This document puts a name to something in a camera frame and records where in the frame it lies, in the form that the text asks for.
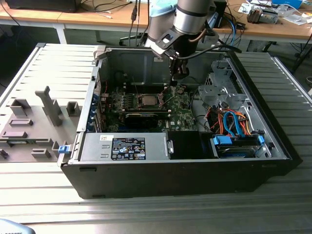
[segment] gray plastic panel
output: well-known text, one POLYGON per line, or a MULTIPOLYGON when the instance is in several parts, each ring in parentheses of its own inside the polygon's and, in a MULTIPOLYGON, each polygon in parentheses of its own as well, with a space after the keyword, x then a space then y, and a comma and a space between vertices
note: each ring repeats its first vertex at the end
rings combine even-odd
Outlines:
POLYGON ((4 132, 26 132, 26 139, 51 139, 47 144, 23 144, 22 141, 13 140, 14 145, 1 143, 8 156, 0 157, 0 162, 43 162, 57 161, 59 154, 52 145, 55 141, 62 145, 64 141, 74 142, 79 116, 68 116, 67 104, 77 103, 81 109, 84 104, 86 91, 93 69, 93 51, 95 46, 73 46, 60 44, 47 44, 33 52, 23 72, 15 80, 11 92, 0 107, 0 136, 4 132), (58 117, 62 124, 54 127, 51 118, 43 111, 43 103, 36 96, 35 91, 43 91, 48 86, 49 96, 60 106, 58 117), (27 115, 22 118, 30 119, 32 125, 9 124, 15 116, 10 106, 17 105, 15 101, 25 99, 30 108, 22 108, 27 115), (51 157, 34 158, 32 149, 47 149, 51 157))

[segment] floor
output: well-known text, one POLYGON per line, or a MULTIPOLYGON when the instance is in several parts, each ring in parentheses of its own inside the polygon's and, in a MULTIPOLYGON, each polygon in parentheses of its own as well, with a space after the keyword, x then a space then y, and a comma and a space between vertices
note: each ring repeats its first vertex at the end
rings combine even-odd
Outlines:
MULTIPOLYGON (((12 37, 8 37, 6 34, 0 37, 0 94, 3 93, 5 90, 4 86, 10 83, 37 42, 59 42, 56 30, 51 28, 20 28, 14 26, 12 31, 14 33, 12 37)), ((101 39, 108 45, 118 45, 119 38, 127 36, 128 33, 125 32, 100 32, 101 39)), ((67 29, 66 38, 69 44, 98 44, 95 32, 89 30, 67 29)), ((254 41, 253 44, 250 45, 249 51, 259 50, 262 46, 263 42, 254 41)), ((297 51, 289 43, 279 42, 276 45, 272 45, 268 52, 271 55, 278 56, 288 69, 292 68, 296 60, 294 55, 297 51)), ((294 74, 307 91, 310 90, 310 87, 306 83, 306 77, 312 76, 311 66, 312 59, 308 58, 294 74)))

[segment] white sticker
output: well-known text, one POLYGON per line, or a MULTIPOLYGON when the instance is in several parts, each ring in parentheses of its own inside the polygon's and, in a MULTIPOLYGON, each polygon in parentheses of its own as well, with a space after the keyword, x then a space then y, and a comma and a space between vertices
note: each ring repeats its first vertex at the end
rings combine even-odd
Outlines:
POLYGON ((110 140, 112 141, 114 138, 114 135, 100 135, 99 140, 110 140))

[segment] white table leg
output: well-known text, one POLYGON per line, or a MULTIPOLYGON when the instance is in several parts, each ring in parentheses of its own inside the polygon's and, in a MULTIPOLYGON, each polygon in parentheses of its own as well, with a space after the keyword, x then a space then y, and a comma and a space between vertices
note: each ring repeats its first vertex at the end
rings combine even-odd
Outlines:
POLYGON ((54 28, 57 30, 59 42, 61 44, 67 44, 66 36, 64 32, 64 29, 65 29, 64 24, 56 23, 54 24, 54 28))

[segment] motherboard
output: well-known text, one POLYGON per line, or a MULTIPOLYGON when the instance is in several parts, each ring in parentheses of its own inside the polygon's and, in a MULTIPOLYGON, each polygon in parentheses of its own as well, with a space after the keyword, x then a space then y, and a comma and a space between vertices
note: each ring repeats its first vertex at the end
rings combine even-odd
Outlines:
POLYGON ((101 102, 103 132, 197 130, 185 86, 117 87, 101 102))

